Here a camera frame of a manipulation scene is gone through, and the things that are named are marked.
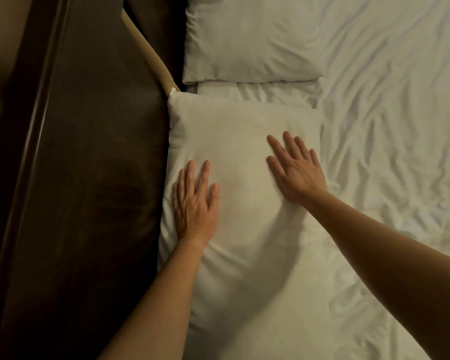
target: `white pillowcase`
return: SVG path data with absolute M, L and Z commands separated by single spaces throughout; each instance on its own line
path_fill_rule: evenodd
M 283 198 L 267 166 L 266 140 L 285 130 L 320 149 L 312 108 L 174 92 L 159 265 L 177 243 L 172 186 L 189 160 L 210 160 L 220 183 L 218 229 L 192 298 L 184 359 L 330 359 L 329 278 L 323 229 Z
M 183 82 L 324 76 L 317 0 L 188 0 Z

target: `mattress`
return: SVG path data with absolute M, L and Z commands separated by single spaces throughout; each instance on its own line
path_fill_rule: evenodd
M 326 78 L 207 81 L 196 92 L 323 109 L 330 191 L 450 255 L 450 0 L 321 2 Z M 324 235 L 323 244 L 335 359 L 428 359 L 332 239 Z

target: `wooden furniture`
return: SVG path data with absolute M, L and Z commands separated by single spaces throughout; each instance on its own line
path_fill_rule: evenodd
M 33 0 L 0 121 L 0 359 L 94 359 L 155 277 L 167 99 L 123 2 Z M 126 0 L 176 81 L 185 8 Z

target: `white pillow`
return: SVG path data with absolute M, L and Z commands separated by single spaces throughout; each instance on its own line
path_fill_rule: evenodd
M 188 0 L 183 83 L 324 76 L 317 0 Z
M 174 92 L 159 265 L 177 243 L 172 185 L 189 160 L 210 160 L 220 220 L 192 298 L 184 359 L 329 359 L 329 279 L 322 228 L 285 200 L 269 171 L 267 135 L 285 130 L 319 153 L 312 108 Z

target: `wrinkled sheet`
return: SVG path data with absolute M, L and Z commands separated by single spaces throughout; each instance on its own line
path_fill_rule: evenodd
M 450 0 L 321 0 L 327 77 L 198 93 L 324 110 L 330 191 L 450 255 Z M 335 359 L 428 359 L 324 236 Z

